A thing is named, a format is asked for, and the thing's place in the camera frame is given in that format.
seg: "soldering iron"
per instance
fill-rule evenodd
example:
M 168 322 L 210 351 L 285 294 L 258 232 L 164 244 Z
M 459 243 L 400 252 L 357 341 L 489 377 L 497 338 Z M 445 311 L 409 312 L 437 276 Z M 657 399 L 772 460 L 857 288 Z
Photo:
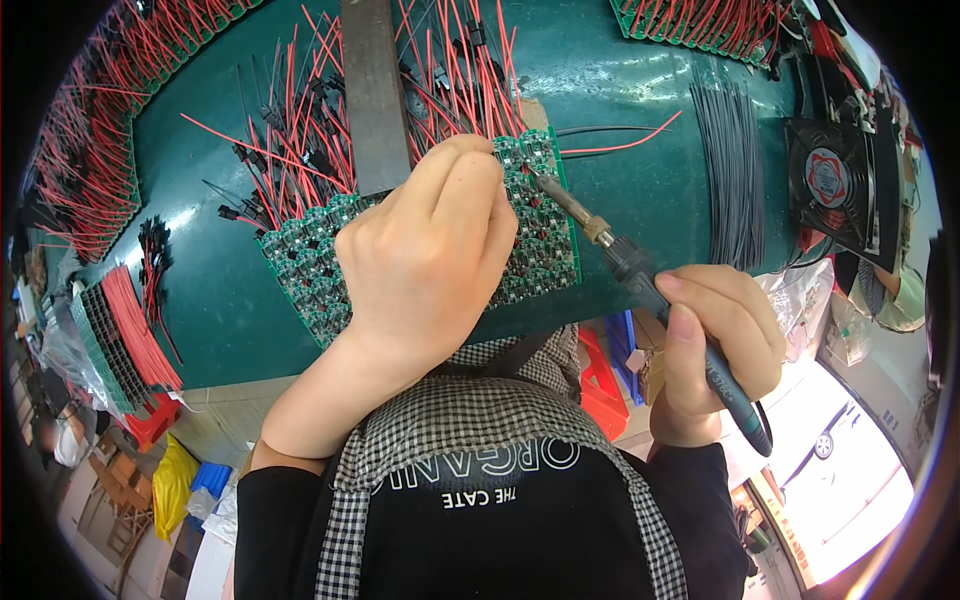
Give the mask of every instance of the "soldering iron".
M 603 248 L 603 260 L 613 277 L 666 327 L 670 317 L 670 303 L 654 286 L 654 274 L 645 252 L 629 237 L 613 237 L 610 224 L 602 217 L 590 214 L 556 178 L 538 175 L 537 187 L 584 228 L 584 235 L 591 244 Z M 773 452 L 770 423 L 762 409 L 760 416 L 757 415 L 743 388 L 733 378 L 727 358 L 710 338 L 707 339 L 706 371 L 707 383 L 730 411 L 733 422 L 750 445 L 761 455 L 770 456 Z

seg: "fingernail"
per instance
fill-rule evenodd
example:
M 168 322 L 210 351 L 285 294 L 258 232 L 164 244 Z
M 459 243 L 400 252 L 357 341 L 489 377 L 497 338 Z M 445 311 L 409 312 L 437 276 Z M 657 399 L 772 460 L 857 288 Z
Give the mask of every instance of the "fingernail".
M 689 342 L 693 339 L 693 331 L 693 313 L 682 304 L 674 304 L 670 309 L 670 322 L 666 327 L 667 337 L 674 342 Z
M 657 286 L 667 294 L 674 296 L 680 294 L 681 281 L 667 272 L 657 274 Z

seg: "green work table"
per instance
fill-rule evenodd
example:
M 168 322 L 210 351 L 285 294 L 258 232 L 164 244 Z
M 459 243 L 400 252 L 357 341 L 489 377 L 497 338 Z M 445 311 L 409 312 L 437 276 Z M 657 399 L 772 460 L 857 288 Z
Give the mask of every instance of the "green work table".
M 180 117 L 186 113 L 232 136 L 244 134 L 235 65 L 252 90 L 250 55 L 271 57 L 300 25 L 308 39 L 301 0 L 265 2 L 212 42 L 155 96 L 134 122 L 137 171 L 146 205 L 107 258 L 85 270 L 96 281 L 126 262 L 134 274 L 141 253 L 139 226 L 159 215 L 171 230 L 172 266 L 164 275 L 164 321 L 177 344 L 186 389 L 302 372 L 319 354 L 307 329 L 283 297 L 254 243 L 253 227 L 217 215 L 224 199 L 206 179 L 250 196 L 249 174 L 229 143 Z M 307 0 L 313 12 L 339 13 L 339 2 Z M 495 3 L 481 0 L 488 22 Z M 758 273 L 789 260 L 796 226 L 788 217 L 786 149 L 780 119 L 794 113 L 794 83 L 779 83 L 739 61 L 666 43 L 624 39 L 606 0 L 527 0 L 503 3 L 508 31 L 516 25 L 515 65 L 522 94 L 541 102 L 557 129 L 590 125 L 658 126 L 683 114 L 649 142 L 604 156 L 564 162 L 570 190 L 603 215 L 614 233 L 643 246 L 658 269 L 706 262 L 709 197 L 704 147 L 689 94 L 693 69 L 740 82 L 753 97 L 763 148 L 766 259 Z M 245 93 L 248 109 L 255 108 Z M 643 132 L 601 132 L 560 138 L 562 149 L 611 146 Z M 630 308 L 634 301 L 601 261 L 598 248 L 578 231 L 583 284 L 498 308 L 483 315 L 472 342 L 544 330 Z M 55 269 L 57 254 L 48 252 Z

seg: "bundle of gray wires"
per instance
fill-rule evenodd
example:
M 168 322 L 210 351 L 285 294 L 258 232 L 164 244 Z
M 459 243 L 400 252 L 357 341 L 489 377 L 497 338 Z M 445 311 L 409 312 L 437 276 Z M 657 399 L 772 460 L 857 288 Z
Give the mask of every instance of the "bundle of gray wires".
M 748 271 L 763 262 L 763 165 L 754 103 L 735 83 L 690 85 L 710 186 L 710 263 Z

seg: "yellow plastic bag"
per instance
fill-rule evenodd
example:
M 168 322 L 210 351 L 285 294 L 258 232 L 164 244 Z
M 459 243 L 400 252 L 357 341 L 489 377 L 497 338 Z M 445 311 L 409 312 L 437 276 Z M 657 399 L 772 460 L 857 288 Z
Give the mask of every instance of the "yellow plastic bag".
M 170 534 L 186 517 L 190 483 L 199 469 L 200 464 L 168 433 L 167 451 L 154 473 L 154 526 L 161 540 L 170 541 Z

